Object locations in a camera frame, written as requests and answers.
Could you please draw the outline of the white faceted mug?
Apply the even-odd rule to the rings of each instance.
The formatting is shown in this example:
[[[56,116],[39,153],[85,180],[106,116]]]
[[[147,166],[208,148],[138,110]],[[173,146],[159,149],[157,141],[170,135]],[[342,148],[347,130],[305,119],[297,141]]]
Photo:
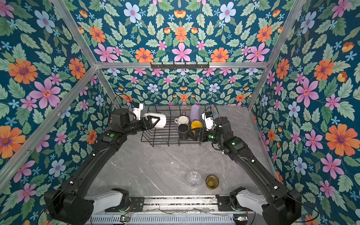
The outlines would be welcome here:
[[[162,113],[148,112],[144,114],[144,118],[151,123],[152,128],[164,128],[167,123],[167,118]]]

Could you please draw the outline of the yellow mug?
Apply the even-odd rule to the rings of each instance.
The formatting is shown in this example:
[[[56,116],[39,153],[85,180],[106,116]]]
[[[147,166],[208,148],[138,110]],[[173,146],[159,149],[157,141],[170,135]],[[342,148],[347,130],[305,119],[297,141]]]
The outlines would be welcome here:
[[[192,131],[192,133],[195,133],[197,128],[202,128],[202,127],[203,127],[203,124],[200,121],[193,121],[191,123],[191,131]]]

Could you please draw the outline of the lilac plastic cup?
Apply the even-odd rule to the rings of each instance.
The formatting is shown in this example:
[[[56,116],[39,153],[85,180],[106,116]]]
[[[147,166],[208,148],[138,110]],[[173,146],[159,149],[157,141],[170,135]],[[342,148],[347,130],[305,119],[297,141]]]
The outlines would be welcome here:
[[[194,121],[200,121],[200,119],[201,119],[200,106],[193,105],[190,109],[189,121],[192,123]]]

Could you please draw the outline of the black mug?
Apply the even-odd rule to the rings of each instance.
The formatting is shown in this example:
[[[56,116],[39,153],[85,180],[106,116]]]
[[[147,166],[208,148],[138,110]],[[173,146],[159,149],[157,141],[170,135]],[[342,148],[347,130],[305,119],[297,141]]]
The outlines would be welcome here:
[[[189,139],[189,125],[188,124],[179,124],[177,127],[178,130],[178,136],[179,136],[179,141],[185,141]]]

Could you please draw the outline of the white mug red inside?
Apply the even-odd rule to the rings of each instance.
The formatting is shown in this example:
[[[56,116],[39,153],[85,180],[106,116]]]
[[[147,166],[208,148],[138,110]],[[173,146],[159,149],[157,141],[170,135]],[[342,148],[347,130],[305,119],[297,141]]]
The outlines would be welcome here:
[[[189,123],[189,118],[187,116],[180,116],[178,118],[174,119],[174,122],[178,125],[181,124],[188,124]]]

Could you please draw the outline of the clear glass cup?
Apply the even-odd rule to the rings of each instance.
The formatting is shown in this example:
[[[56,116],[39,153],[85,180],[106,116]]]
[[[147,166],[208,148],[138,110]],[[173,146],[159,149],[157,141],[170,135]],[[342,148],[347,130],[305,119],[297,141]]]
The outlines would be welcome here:
[[[197,187],[200,185],[202,177],[199,172],[191,171],[187,175],[187,182],[191,187]]]

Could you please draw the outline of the olive green glass cup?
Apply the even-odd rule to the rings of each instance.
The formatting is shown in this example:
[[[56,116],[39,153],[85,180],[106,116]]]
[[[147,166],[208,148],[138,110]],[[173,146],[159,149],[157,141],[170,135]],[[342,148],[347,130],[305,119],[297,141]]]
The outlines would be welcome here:
[[[219,179],[217,176],[210,174],[206,177],[205,183],[208,189],[214,190],[219,186]]]

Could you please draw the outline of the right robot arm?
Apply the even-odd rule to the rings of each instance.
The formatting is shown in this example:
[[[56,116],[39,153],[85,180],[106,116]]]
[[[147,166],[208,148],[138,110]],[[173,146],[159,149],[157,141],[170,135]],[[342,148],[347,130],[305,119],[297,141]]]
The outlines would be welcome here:
[[[300,193],[289,190],[259,162],[245,141],[234,135],[227,117],[216,118],[211,129],[194,128],[192,132],[195,140],[217,144],[217,150],[239,165],[260,189],[259,195],[244,187],[232,191],[233,209],[250,209],[268,225],[291,225],[301,217]]]

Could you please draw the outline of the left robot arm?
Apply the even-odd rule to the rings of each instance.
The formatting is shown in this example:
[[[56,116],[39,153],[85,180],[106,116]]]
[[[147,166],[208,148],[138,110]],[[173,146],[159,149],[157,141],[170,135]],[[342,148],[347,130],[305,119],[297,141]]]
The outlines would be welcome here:
[[[116,208],[122,212],[130,207],[129,192],[113,188],[109,192],[89,196],[88,190],[106,162],[127,141],[128,136],[153,128],[163,128],[167,122],[161,113],[137,116],[127,108],[112,112],[112,123],[98,139],[81,166],[57,190],[44,195],[51,218],[70,224],[84,225],[98,212]]]

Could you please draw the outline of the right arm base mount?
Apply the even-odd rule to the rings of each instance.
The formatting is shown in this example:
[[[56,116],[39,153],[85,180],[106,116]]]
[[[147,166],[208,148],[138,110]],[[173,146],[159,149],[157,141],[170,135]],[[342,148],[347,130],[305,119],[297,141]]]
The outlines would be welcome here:
[[[217,207],[220,212],[248,212],[252,211],[244,206],[241,206],[234,197],[215,195],[217,200]]]

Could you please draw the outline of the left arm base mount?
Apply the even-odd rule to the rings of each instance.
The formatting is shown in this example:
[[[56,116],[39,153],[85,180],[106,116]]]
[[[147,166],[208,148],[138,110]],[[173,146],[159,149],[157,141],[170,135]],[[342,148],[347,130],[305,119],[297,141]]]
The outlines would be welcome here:
[[[144,197],[126,196],[117,206],[110,207],[105,212],[142,212],[144,207]]]

